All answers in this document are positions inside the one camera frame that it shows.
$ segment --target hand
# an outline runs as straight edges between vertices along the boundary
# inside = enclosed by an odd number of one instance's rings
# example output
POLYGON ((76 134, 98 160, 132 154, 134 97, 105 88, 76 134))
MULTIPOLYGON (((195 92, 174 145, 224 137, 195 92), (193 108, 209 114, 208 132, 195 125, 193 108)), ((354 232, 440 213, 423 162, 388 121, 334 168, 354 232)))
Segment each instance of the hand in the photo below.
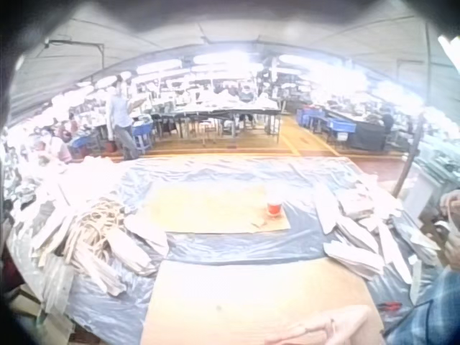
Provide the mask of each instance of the hand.
POLYGON ((451 268, 460 271, 460 234, 452 231, 449 233, 445 254, 451 268))
POLYGON ((441 208, 441 213, 444 216, 447 216, 447 209, 449 207, 449 204, 452 201, 458 201, 460 200, 460 190, 453 190, 450 193, 446 193, 443 196, 441 196, 441 200, 439 201, 439 207, 441 208))
POLYGON ((299 323, 286 332, 267 337, 265 345, 301 344, 294 339, 321 331, 326 333, 325 345, 343 344, 356 333, 368 319, 369 314, 370 308, 367 305, 350 305, 328 310, 299 323))

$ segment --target metal post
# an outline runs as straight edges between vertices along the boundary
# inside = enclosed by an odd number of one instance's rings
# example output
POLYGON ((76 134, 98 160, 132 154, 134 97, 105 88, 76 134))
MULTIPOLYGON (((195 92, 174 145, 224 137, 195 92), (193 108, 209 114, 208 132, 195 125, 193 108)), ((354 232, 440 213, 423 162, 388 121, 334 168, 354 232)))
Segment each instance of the metal post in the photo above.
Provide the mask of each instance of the metal post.
MULTIPOLYGON (((425 87, 425 105, 428 106, 431 103, 431 46, 430 46, 430 30, 429 30, 428 23, 425 23, 425 42, 426 42, 426 87, 425 87)), ((423 134, 423 124, 425 123, 425 118, 423 113, 418 116, 418 123, 417 128, 415 129, 414 140, 412 145, 409 149, 409 156, 408 160, 404 164, 404 168, 402 169, 401 176, 398 179, 395 189, 393 189, 393 196, 397 198, 401 189, 403 188, 403 184, 405 179, 409 175, 410 168, 412 167, 412 163, 415 159, 415 156, 418 152, 418 143, 423 134)))

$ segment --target floor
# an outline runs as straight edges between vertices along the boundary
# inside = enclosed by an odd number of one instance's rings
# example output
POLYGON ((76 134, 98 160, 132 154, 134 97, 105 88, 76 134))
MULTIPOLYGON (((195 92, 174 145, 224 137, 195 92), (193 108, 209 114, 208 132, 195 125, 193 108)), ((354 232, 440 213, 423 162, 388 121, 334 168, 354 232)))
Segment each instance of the floor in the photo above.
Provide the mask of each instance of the floor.
MULTIPOLYGON (((282 117, 282 128, 277 142, 276 136, 267 136, 262 127, 245 129, 237 139, 216 139, 214 133, 194 140, 179 139, 178 135, 164 134, 155 142, 155 148, 147 151, 143 157, 160 155, 268 155, 301 157, 348 157, 365 173, 375 174, 378 181, 387 190, 391 190, 399 177, 404 162, 398 152, 363 152, 343 150, 326 143, 326 139, 298 126, 294 116, 282 117)), ((120 152, 104 154, 113 161, 122 160, 120 152)))

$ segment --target scissors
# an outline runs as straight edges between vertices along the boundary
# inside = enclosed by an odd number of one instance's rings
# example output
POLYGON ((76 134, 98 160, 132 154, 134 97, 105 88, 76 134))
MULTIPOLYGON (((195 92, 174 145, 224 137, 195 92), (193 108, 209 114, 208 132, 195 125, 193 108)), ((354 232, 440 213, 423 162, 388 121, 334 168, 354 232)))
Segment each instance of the scissors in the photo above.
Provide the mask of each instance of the scissors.
POLYGON ((377 304, 379 311, 398 311, 403 306, 400 302, 385 302, 377 304))

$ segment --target cardboard sheet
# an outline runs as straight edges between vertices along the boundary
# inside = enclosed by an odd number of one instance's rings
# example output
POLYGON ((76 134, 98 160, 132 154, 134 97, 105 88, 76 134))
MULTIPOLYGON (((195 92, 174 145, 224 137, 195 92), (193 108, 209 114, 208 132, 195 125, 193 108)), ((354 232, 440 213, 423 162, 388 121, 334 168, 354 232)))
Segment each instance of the cardboard sheet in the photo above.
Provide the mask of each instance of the cardboard sheet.
POLYGON ((166 232, 237 234, 289 229, 285 212, 267 213, 263 185, 181 183, 158 188, 140 211, 166 232))
POLYGON ((351 343, 378 344, 383 325, 363 279, 329 259, 239 266, 164 261, 141 344, 263 345, 308 316, 356 304, 372 312, 351 343))

